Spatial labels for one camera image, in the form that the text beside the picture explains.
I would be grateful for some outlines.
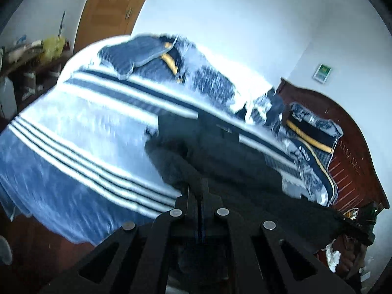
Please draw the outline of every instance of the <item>framed notice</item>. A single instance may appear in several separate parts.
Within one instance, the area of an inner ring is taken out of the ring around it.
[[[316,70],[316,73],[314,73],[313,75],[313,79],[315,79],[317,82],[324,84],[329,74],[331,73],[331,70],[332,68],[324,64],[320,64],[320,66]]]

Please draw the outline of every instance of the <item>black cloth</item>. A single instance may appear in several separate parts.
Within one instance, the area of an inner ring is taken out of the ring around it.
[[[354,274],[351,278],[346,280],[346,283],[352,287],[357,294],[361,294],[361,275],[359,273]]]
[[[179,116],[160,116],[158,129],[146,152],[167,184],[186,193],[189,176],[206,178],[210,192],[219,195],[225,207],[258,223],[261,210],[269,212],[314,251],[337,237],[342,227],[338,212],[285,195],[280,174],[266,165],[263,153],[239,143],[238,134]]]

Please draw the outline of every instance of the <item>blue blanket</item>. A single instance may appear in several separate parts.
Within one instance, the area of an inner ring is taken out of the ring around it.
[[[291,195],[312,198],[270,127],[247,124],[179,83],[132,73],[120,79],[112,67],[86,61],[0,135],[0,203],[11,219],[33,215],[72,242],[97,245],[126,221],[142,225],[172,209],[180,192],[144,151],[146,130],[157,129],[162,114],[209,114],[235,128],[281,173]]]

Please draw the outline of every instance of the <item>yellow stripe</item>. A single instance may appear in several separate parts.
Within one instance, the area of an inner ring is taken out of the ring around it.
[[[329,175],[329,173],[327,172],[327,170],[324,168],[324,165],[321,163],[321,161],[317,158],[316,153],[313,151],[312,147],[310,147],[308,145],[308,143],[305,140],[302,140],[301,138],[298,138],[299,141],[303,142],[303,144],[310,150],[310,152],[312,153],[314,159],[316,159],[317,164],[319,165],[319,167],[321,168],[321,170],[323,171],[323,173],[327,176],[331,186],[332,186],[332,196],[334,196],[335,194],[335,184],[331,178],[331,176]]]
[[[162,60],[166,62],[168,67],[172,70],[174,75],[177,75],[178,67],[176,66],[176,62],[169,54],[164,54],[161,56]]]
[[[315,146],[316,148],[319,148],[322,151],[328,152],[329,154],[333,154],[334,150],[331,147],[328,147],[325,144],[320,143],[319,141],[313,139],[312,137],[308,136],[305,134],[302,130],[300,130],[296,125],[294,125],[291,121],[287,120],[286,125],[289,126],[293,131],[296,132],[296,134],[301,137],[302,139],[306,140],[308,143],[310,143],[312,146]]]

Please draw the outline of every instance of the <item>screw head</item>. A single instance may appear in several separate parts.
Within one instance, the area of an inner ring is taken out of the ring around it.
[[[172,217],[175,218],[180,217],[182,215],[182,211],[180,209],[173,209],[169,213]]]
[[[226,208],[219,208],[216,212],[222,217],[225,217],[230,213],[230,211]]]
[[[267,230],[273,230],[276,228],[276,224],[273,221],[265,221],[263,223],[263,227],[265,227]]]
[[[131,231],[136,227],[135,223],[133,221],[128,221],[122,224],[122,228],[125,231]]]

